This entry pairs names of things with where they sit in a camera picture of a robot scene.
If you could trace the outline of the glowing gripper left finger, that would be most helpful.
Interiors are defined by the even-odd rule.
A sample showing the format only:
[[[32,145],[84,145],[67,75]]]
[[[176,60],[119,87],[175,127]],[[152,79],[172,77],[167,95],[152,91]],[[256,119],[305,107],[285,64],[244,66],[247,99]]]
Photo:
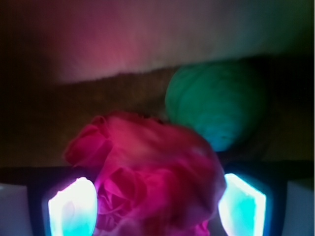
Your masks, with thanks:
[[[93,178],[82,168],[39,168],[28,184],[35,236],[91,236],[97,219]]]

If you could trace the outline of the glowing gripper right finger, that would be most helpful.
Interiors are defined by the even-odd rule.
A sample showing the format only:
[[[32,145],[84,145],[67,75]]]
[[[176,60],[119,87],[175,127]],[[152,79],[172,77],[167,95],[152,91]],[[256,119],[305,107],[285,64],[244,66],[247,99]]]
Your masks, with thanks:
[[[226,234],[280,236],[288,174],[282,163],[234,162],[224,171],[227,188],[218,211]]]

